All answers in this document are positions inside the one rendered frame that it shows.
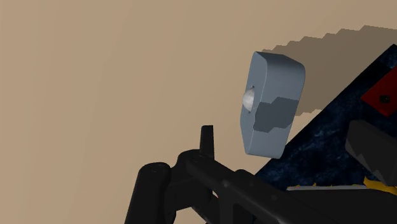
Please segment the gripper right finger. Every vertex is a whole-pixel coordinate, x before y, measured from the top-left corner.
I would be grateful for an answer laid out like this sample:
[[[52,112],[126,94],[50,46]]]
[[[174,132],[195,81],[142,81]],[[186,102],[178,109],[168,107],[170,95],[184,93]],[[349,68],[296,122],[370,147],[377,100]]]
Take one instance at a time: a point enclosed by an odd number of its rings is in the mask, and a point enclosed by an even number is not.
[[[397,186],[397,138],[364,120],[349,124],[345,150],[386,186]]]

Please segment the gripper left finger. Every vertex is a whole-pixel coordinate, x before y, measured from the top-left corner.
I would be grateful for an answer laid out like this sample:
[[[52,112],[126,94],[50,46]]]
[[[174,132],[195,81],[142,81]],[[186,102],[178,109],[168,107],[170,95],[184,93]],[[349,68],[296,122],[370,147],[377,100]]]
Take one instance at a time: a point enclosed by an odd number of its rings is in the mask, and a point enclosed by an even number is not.
[[[233,172],[214,159],[214,130],[204,125],[200,147],[179,154],[175,166],[153,162],[138,172],[124,224],[174,224],[176,212],[193,208],[206,224],[221,217],[222,181]]]

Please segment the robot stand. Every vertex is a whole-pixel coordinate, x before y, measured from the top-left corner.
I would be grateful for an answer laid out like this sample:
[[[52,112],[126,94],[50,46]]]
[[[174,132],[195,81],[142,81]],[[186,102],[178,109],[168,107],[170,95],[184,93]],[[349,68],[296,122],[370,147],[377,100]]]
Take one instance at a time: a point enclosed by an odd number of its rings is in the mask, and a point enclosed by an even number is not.
[[[287,145],[280,159],[270,160],[256,177],[285,190],[289,186],[361,185],[375,176],[345,150],[351,120],[366,120],[397,137],[397,112],[386,118],[361,96],[397,66],[397,45],[379,55]]]

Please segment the blue-grey box with white ball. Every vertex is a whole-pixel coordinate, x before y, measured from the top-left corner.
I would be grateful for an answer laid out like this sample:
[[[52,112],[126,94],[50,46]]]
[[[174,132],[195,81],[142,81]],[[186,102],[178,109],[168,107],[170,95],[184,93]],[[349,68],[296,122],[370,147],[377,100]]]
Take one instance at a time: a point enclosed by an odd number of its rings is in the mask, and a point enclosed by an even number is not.
[[[282,54],[254,52],[240,113],[246,154],[281,158],[304,83],[301,63]]]

